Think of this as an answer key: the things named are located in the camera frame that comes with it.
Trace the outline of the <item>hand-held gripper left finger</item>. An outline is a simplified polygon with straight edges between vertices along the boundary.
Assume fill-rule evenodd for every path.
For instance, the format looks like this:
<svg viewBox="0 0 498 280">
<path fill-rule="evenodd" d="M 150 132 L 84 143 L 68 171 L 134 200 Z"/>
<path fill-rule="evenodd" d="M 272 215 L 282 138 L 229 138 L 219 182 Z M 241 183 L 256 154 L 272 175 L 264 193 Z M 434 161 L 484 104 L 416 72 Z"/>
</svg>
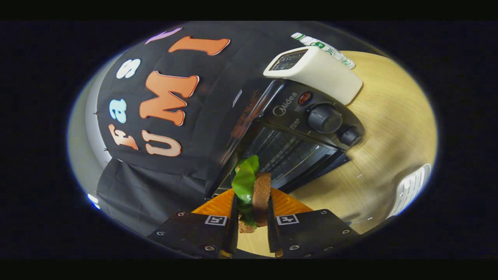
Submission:
<svg viewBox="0 0 498 280">
<path fill-rule="evenodd" d="M 237 252 L 238 200 L 227 190 L 194 211 L 172 215 L 147 236 L 183 257 L 230 258 Z"/>
</svg>

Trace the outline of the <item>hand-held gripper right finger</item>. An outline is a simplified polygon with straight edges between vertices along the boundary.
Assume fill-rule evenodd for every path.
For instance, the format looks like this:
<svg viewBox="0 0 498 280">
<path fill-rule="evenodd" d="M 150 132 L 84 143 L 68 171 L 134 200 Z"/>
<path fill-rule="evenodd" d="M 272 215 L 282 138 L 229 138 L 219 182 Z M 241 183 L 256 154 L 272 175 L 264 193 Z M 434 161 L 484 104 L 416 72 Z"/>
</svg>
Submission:
<svg viewBox="0 0 498 280">
<path fill-rule="evenodd" d="M 313 210 L 272 188 L 268 202 L 269 250 L 282 259 L 322 259 L 340 253 L 360 234 L 329 209 Z"/>
</svg>

